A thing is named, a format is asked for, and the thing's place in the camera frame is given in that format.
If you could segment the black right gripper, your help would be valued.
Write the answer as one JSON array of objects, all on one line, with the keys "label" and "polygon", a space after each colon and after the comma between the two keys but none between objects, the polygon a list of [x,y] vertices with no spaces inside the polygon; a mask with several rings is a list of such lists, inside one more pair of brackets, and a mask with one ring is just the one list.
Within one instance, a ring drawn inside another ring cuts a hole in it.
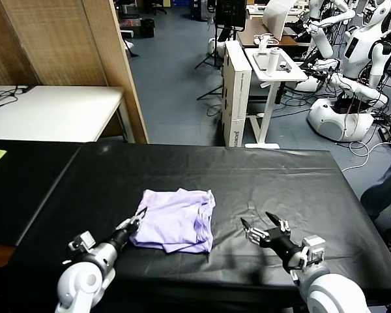
[{"label": "black right gripper", "polygon": [[240,218],[246,238],[261,248],[271,248],[284,263],[289,263],[290,259],[301,251],[301,248],[290,240],[289,233],[284,233],[291,231],[287,220],[268,211],[266,215],[277,228],[263,231],[253,227],[244,218]]}]

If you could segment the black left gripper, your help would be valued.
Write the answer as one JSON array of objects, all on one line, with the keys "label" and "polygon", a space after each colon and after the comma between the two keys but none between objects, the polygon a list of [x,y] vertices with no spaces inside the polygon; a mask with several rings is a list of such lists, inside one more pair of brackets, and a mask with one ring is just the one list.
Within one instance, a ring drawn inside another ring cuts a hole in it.
[{"label": "black left gripper", "polygon": [[141,221],[145,217],[146,212],[146,207],[138,210],[135,215],[122,221],[115,228],[116,230],[109,238],[109,243],[115,248],[115,250],[122,250],[129,240],[130,232],[137,232],[139,230]]}]

